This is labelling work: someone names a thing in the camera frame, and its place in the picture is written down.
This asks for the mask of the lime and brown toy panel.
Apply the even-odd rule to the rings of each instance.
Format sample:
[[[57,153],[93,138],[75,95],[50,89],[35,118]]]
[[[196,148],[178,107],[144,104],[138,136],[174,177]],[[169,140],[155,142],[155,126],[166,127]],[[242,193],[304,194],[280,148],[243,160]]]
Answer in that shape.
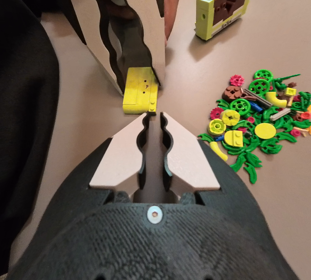
[[[151,67],[128,68],[123,112],[125,114],[156,114],[158,83]]]

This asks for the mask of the person's left hand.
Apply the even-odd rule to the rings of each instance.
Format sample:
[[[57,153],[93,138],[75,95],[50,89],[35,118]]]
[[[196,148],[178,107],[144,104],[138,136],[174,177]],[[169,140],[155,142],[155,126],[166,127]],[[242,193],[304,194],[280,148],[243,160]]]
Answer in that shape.
[[[164,0],[164,20],[165,20],[165,46],[172,32],[175,22],[179,0]],[[110,15],[124,19],[134,19],[135,14],[127,6],[118,6],[111,1],[106,2],[107,11]]]

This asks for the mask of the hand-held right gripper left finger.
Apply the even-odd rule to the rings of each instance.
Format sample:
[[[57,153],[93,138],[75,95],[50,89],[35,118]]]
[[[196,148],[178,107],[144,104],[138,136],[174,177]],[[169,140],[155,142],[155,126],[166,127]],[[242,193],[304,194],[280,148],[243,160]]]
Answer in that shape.
[[[124,191],[132,196],[146,183],[146,144],[150,113],[145,112],[110,140],[89,186]]]

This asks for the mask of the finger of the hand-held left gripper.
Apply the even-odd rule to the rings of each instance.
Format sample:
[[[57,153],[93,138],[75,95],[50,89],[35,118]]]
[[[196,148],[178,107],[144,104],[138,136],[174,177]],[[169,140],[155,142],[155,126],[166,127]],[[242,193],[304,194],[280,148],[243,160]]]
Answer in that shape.
[[[109,38],[109,16],[100,0],[71,0],[86,45],[123,96],[125,81]]]
[[[143,42],[151,57],[151,67],[159,86],[165,80],[165,21],[161,17],[156,0],[126,0],[137,13],[142,24]]]

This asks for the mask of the pile of small toy pieces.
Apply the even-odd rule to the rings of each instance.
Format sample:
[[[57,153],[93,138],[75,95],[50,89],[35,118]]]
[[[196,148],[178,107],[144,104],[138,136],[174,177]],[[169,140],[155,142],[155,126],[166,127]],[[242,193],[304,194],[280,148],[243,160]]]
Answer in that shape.
[[[299,136],[310,134],[310,91],[298,91],[291,80],[300,75],[275,77],[259,69],[249,84],[239,74],[231,76],[210,111],[207,132],[197,138],[224,161],[235,156],[231,168],[235,172],[243,168],[255,184],[262,167],[256,149],[275,155],[282,150],[281,141],[295,143]]]

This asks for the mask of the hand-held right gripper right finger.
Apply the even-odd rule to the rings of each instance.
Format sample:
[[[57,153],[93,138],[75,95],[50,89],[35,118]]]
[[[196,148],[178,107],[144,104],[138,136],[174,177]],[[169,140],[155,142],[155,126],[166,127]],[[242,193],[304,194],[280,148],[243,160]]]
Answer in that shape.
[[[219,190],[220,184],[198,139],[166,112],[161,112],[165,191],[181,197],[185,192]]]

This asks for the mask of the lime toy brick pot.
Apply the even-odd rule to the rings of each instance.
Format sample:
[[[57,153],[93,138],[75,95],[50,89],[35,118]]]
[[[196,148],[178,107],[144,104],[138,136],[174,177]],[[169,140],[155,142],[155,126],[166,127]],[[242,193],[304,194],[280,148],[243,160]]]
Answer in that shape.
[[[195,34],[209,40],[247,10],[249,0],[196,0]]]

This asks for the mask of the person's black jacket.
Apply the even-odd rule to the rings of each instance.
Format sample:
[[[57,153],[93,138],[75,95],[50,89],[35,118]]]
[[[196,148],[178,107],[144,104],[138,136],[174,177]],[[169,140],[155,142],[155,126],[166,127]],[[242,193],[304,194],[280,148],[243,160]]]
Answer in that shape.
[[[51,41],[23,0],[1,0],[1,275],[27,222],[41,179],[59,99]]]

